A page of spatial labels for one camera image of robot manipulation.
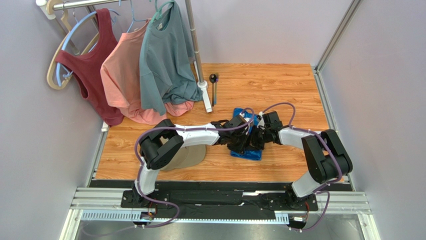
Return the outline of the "blue cloth napkin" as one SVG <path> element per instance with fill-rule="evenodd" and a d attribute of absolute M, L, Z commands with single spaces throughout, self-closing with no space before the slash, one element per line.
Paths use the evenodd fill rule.
<path fill-rule="evenodd" d="M 233 109 L 232 116 L 235 117 L 237 115 L 240 115 L 243 112 L 243 109 L 240 107 L 236 107 Z M 260 161 L 262 159 L 262 153 L 263 151 L 260 149 L 254 149 L 254 150 L 245 150 L 244 153 L 238 153 L 235 151 L 230 151 L 230 155 L 235 158 L 250 160 L 250 161 Z"/>

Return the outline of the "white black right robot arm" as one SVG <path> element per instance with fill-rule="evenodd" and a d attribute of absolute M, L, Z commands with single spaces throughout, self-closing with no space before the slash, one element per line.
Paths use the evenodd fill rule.
<path fill-rule="evenodd" d="M 303 150 L 307 172 L 291 184 L 291 192 L 297 198 L 314 194 L 352 172 L 352 160 L 335 130 L 313 131 L 283 125 L 275 111 L 255 119 L 258 123 L 250 133 L 251 147 L 262 150 L 266 143 L 275 143 Z"/>

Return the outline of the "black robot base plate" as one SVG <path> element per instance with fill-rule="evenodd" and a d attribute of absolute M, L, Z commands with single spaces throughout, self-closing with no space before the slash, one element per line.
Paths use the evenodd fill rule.
<path fill-rule="evenodd" d="M 148 195 L 157 201 L 190 206 L 257 206 L 272 211 L 317 211 L 314 196 L 291 202 L 285 191 L 243 192 L 234 190 L 158 190 Z"/>

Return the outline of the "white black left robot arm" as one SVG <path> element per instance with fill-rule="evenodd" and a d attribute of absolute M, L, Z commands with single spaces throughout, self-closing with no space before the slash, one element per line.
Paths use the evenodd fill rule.
<path fill-rule="evenodd" d="M 253 122 L 253 117 L 245 119 L 241 115 L 196 126 L 175 125 L 170 119 L 162 120 L 141 134 L 134 145 L 135 156 L 140 162 L 134 181 L 137 193 L 145 197 L 155 190 L 160 169 L 169 164 L 180 149 L 235 144 Z"/>

